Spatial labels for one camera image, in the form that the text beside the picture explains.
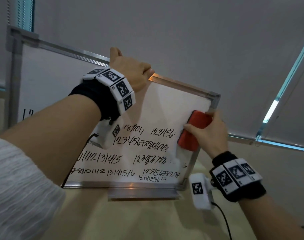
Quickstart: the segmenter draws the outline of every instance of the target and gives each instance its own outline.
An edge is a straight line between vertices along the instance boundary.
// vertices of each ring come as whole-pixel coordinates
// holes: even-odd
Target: whiteboard frame
[[[8,129],[17,123],[19,95],[21,83],[22,67],[22,49],[23,45],[29,45],[34,48],[42,48],[48,51],[56,52],[75,59],[83,60],[99,66],[108,66],[109,58],[94,54],[89,51],[73,48],[67,45],[59,45],[39,39],[39,35],[17,28],[8,26],[6,50],[7,52],[7,75],[6,75],[6,101],[4,129]],[[211,101],[210,110],[216,109],[221,95],[215,92],[209,92],[167,77],[154,74],[149,79],[152,82],[162,84],[181,91],[189,92]],[[136,183],[136,182],[110,182],[110,181],[67,181],[65,188],[162,188],[184,190],[187,186],[187,179],[193,170],[198,157],[200,148],[192,154],[189,165],[179,184],[157,184],[157,183]]]

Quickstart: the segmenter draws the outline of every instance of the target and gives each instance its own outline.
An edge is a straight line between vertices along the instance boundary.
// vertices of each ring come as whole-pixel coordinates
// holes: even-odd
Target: person's right hand
[[[110,48],[110,67],[122,73],[135,92],[140,91],[154,74],[149,63],[125,57],[116,47]]]
[[[213,116],[213,120],[209,126],[199,129],[191,124],[185,124],[184,129],[196,137],[200,147],[213,159],[221,153],[228,151],[227,128],[218,110],[214,113],[206,114]]]

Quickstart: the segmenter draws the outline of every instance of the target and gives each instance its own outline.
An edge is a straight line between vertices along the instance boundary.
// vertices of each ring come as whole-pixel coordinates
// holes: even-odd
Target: whiteboard stand
[[[37,111],[67,96],[68,92],[71,91],[71,89],[80,81],[81,77],[79,77],[79,75],[75,75],[74,73],[78,74],[80,72],[84,72],[81,71],[81,68],[84,69],[87,67],[93,67],[94,65],[109,65],[109,58],[107,57],[81,49],[76,49],[69,46],[58,45],[44,40],[40,40],[38,34],[28,32],[26,30],[13,26],[8,26],[7,29],[6,50],[8,51],[8,63],[6,77],[4,129],[8,129],[19,121],[22,121],[25,116],[28,116],[28,114],[29,116],[31,116],[33,115],[33,113],[36,113]],[[40,58],[36,56],[36,54],[39,54],[39,56],[41,54],[42,56],[42,54],[45,53],[46,55],[44,57]],[[24,54],[29,54],[32,56],[32,58],[30,57],[29,60],[27,57],[24,56]],[[49,64],[51,64],[51,62],[53,64],[53,61],[49,60],[49,57],[54,56],[59,56],[58,60],[56,61],[57,63],[62,62],[62,64],[56,63],[55,67],[50,67]],[[35,64],[32,65],[30,63],[34,62],[37,59],[39,59],[39,63],[36,64],[40,65],[40,67],[34,68],[35,66],[33,65]],[[70,62],[78,64],[80,67],[74,67],[70,64]],[[72,75],[60,75],[60,72],[66,71],[64,70],[64,68],[61,68],[61,65],[63,66],[64,64],[66,65],[66,70],[67,66],[70,70],[74,69],[74,73],[72,73]],[[39,89],[39,92],[43,92],[44,90],[46,90],[42,86],[40,87],[37,82],[44,82],[45,79],[42,79],[42,72],[51,71],[54,68],[57,69],[55,74],[59,75],[55,78],[52,78],[52,76],[48,75],[46,79],[47,86],[53,88],[50,91],[52,92],[52,94],[50,96],[47,95],[47,97],[44,95],[41,99],[39,98],[40,95],[35,94],[33,90],[34,88]],[[207,104],[210,105],[210,107],[207,108],[209,108],[210,110],[217,108],[221,97],[221,95],[219,95],[218,93],[199,89],[197,87],[190,86],[167,77],[162,77],[157,74],[154,74],[149,80],[152,82],[151,84],[155,84],[154,86],[162,87],[162,89],[172,89],[172,91],[174,91],[176,94],[184,93],[186,95],[196,97],[195,100],[206,100]],[[56,91],[56,89],[58,89],[57,83],[60,83],[61,89],[63,91]],[[34,103],[33,105],[28,104],[25,107],[25,113],[23,113],[22,109],[22,100],[24,100],[22,97],[28,97],[28,100],[31,103]],[[185,190],[187,187],[188,177],[193,170],[199,151],[200,148],[191,154],[192,156],[188,161],[188,165],[186,166],[184,173],[182,173],[182,179],[180,177],[180,182],[175,184],[127,181],[68,180],[64,187],[109,188],[109,200],[131,198],[177,199],[179,197],[177,190]]]

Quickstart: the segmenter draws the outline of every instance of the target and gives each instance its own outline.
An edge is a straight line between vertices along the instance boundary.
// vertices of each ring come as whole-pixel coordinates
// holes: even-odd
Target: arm
[[[110,66],[126,76],[134,91],[145,86],[154,70],[150,64],[123,57],[111,48]],[[55,184],[61,185],[81,153],[101,112],[86,96],[71,95],[0,135],[20,148]]]
[[[227,128],[219,112],[209,113],[212,123],[205,129],[186,124],[184,128],[198,140],[201,148],[214,159],[228,151]],[[239,204],[258,240],[304,239],[304,230],[272,198],[242,199]]]

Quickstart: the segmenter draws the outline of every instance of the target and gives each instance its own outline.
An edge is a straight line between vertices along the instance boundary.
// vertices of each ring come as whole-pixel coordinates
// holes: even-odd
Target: ribbed fabric
[[[19,148],[0,139],[0,239],[41,235],[64,196]]]

